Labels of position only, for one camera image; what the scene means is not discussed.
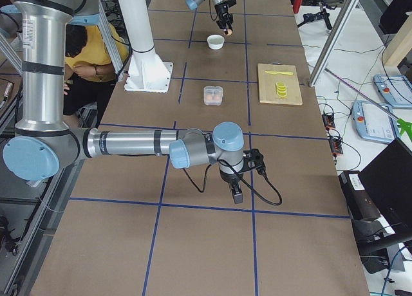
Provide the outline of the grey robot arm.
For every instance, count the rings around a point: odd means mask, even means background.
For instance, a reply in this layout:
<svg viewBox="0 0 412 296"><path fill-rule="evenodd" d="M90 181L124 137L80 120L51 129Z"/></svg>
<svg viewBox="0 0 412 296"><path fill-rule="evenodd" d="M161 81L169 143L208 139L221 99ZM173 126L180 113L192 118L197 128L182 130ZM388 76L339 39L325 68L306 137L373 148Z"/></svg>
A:
<svg viewBox="0 0 412 296"><path fill-rule="evenodd" d="M188 168L218 164L235 203L243 201L240 181L247 169L243 133L224 122L212 133L199 129L99 131L70 128L63 120L66 26L97 24L100 0L14 0L23 17L23 117L3 149L3 160L17 177L38 181L77 160L100 155L168 155Z"/></svg>
<svg viewBox="0 0 412 296"><path fill-rule="evenodd" d="M197 9L204 1L206 0L185 0L190 10ZM223 31L224 35L231 35L234 20L233 15L229 12L229 8L236 5L236 0L209 0L209 2L213 2L216 11L216 17L211 17L211 19L216 21L216 24Z"/></svg>

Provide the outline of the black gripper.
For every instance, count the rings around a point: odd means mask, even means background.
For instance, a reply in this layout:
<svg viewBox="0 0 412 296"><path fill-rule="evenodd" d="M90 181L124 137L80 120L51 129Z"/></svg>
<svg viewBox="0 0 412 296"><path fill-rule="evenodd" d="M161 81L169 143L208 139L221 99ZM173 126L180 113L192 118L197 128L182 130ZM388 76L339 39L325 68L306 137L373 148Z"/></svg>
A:
<svg viewBox="0 0 412 296"><path fill-rule="evenodd" d="M242 179L241 174L229 174L220 170L220 176L223 181L229 184L229 189L232 194L232 199L235 204L243 203L243 193L240 187L240 181Z"/></svg>
<svg viewBox="0 0 412 296"><path fill-rule="evenodd" d="M223 31L227 30L226 26L228 26L230 30L233 30L233 15L229 13L229 8L234 5L236 5L236 0L224 0L221 3L214 5L215 11L218 16L216 23Z"/></svg>

